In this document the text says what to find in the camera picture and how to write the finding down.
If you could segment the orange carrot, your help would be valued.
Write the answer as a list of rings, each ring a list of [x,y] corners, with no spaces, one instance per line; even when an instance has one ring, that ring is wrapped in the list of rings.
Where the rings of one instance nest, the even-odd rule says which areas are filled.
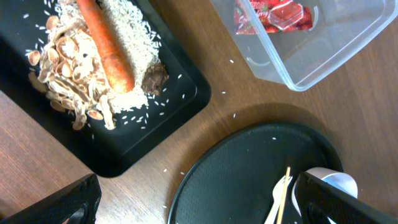
[[[79,10],[91,32],[110,87],[119,94],[135,87],[133,68],[95,0],[77,0]]]

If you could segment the red snack wrapper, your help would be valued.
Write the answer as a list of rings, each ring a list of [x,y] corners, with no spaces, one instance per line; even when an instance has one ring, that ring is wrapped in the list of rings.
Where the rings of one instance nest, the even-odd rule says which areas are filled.
[[[269,34],[310,30],[313,27],[310,8],[294,0],[249,0],[248,2]],[[237,35],[254,35],[256,31],[243,6],[243,1],[235,0],[235,32]]]

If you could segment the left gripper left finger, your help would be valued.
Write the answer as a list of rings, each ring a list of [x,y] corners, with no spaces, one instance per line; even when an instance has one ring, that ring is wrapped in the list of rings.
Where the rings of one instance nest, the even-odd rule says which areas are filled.
[[[96,174],[88,174],[22,211],[1,220],[7,223],[95,224],[101,200]]]

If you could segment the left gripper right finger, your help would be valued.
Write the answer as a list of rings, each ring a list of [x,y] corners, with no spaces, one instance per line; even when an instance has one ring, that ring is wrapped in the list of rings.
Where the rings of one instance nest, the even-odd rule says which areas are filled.
[[[299,174],[295,198],[303,223],[397,224],[380,212],[308,172]]]

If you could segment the pile of rice and shells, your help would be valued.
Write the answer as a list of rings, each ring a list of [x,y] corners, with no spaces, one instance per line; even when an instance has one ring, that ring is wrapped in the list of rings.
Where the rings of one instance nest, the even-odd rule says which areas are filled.
[[[91,32],[76,1],[53,1],[39,29],[46,35],[41,46],[26,53],[31,85],[59,112],[73,113],[72,128],[83,129],[89,119],[116,127],[115,116],[140,109],[155,95],[141,88],[146,70],[160,61],[160,42],[132,1],[99,1],[98,5],[133,68],[135,87],[119,94],[109,85]]]

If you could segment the brown food lump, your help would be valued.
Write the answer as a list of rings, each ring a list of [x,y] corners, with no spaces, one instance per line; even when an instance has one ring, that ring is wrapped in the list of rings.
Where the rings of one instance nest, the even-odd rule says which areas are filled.
[[[141,88],[144,93],[159,96],[163,90],[163,85],[168,79],[169,75],[165,65],[157,63],[146,70]]]

